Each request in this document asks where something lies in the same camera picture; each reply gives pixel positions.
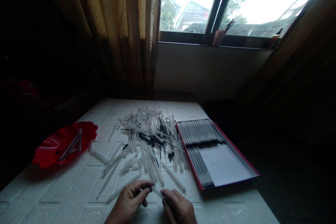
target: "hand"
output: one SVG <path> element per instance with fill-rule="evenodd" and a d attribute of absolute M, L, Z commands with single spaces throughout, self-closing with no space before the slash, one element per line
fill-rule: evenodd
<path fill-rule="evenodd" d="M 162 200 L 164 211 L 168 217 L 169 223 L 197 224 L 194 207 L 189 200 L 184 198 L 175 189 L 172 191 L 164 189 L 161 190 L 161 193 L 170 201 L 168 202 L 166 199 Z"/>
<path fill-rule="evenodd" d="M 147 206 L 146 197 L 150 193 L 149 187 L 154 185 L 149 180 L 139 180 L 131 185 L 125 186 L 121 191 L 110 215 L 105 221 L 109 223 L 128 223 L 132 220 L 134 213 L 139 206 Z"/>

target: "yellow curtain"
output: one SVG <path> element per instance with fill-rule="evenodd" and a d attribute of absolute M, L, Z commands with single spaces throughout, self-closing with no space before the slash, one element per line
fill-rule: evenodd
<path fill-rule="evenodd" d="M 93 38 L 110 80 L 121 88 L 153 86 L 161 0 L 55 0 L 80 37 Z"/>

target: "white wall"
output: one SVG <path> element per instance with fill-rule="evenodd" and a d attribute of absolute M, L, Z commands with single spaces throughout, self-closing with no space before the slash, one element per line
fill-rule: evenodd
<path fill-rule="evenodd" d="M 200 102 L 232 99 L 270 50 L 159 43 L 154 89 L 191 92 Z"/>

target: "tree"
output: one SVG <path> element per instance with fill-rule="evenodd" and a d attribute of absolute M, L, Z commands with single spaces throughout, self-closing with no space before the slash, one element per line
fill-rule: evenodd
<path fill-rule="evenodd" d="M 243 17 L 241 14 L 237 15 L 237 11 L 244 2 L 245 0 L 229 0 L 222 23 L 229 23 L 232 19 L 234 19 L 236 23 L 247 23 L 246 17 Z"/>
<path fill-rule="evenodd" d="M 161 0 L 160 30 L 175 30 L 174 18 L 180 8 L 175 0 Z"/>

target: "finger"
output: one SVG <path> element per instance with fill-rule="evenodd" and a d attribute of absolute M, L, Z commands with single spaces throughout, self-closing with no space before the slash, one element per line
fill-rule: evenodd
<path fill-rule="evenodd" d="M 137 206 L 140 206 L 142 202 L 144 202 L 146 200 L 146 197 L 148 196 L 148 194 L 150 193 L 149 188 L 145 188 L 141 191 L 141 193 L 139 193 L 135 198 L 135 202 Z"/>
<path fill-rule="evenodd" d="M 162 204 L 163 204 L 164 212 L 167 215 L 169 223 L 174 223 L 175 224 L 176 220 L 174 218 L 172 209 L 170 208 L 169 204 L 167 203 L 167 201 L 165 199 L 162 200 Z"/>
<path fill-rule="evenodd" d="M 144 207 L 146 207 L 146 206 L 148 205 L 147 200 L 144 200 L 144 201 L 142 202 L 142 205 L 143 205 Z"/>
<path fill-rule="evenodd" d="M 176 189 L 173 189 L 172 192 L 175 193 L 175 195 L 178 197 L 179 200 L 182 201 L 185 199 Z"/>
<path fill-rule="evenodd" d="M 178 199 L 175 193 L 173 193 L 172 191 L 169 191 L 168 189 L 163 189 L 160 192 L 164 196 L 166 196 L 173 203 L 174 206 L 179 205 L 180 200 Z"/>
<path fill-rule="evenodd" d="M 131 193 L 136 196 L 136 194 L 140 191 L 140 189 L 145 189 L 147 187 L 152 187 L 154 183 L 149 180 L 138 180 L 135 181 L 133 184 L 129 185 L 129 189 Z"/>

